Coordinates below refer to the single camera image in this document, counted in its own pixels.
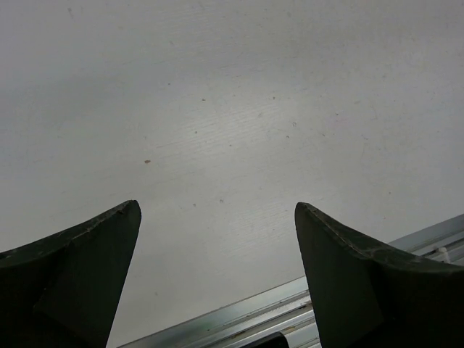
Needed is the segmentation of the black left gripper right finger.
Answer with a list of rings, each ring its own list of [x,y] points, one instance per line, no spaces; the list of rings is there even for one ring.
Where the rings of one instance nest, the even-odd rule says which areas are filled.
[[[311,204],[294,212],[323,347],[461,347],[463,267],[416,256]]]

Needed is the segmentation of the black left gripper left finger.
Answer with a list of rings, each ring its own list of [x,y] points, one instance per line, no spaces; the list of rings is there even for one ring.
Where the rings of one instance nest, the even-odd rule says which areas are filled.
[[[129,200],[1,253],[2,347],[105,347],[136,247]]]

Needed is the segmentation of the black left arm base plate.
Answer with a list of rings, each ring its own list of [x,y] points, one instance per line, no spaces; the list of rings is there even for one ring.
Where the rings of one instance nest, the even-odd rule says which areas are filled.
[[[241,348],[289,348],[289,343],[281,332],[275,332],[245,344]]]

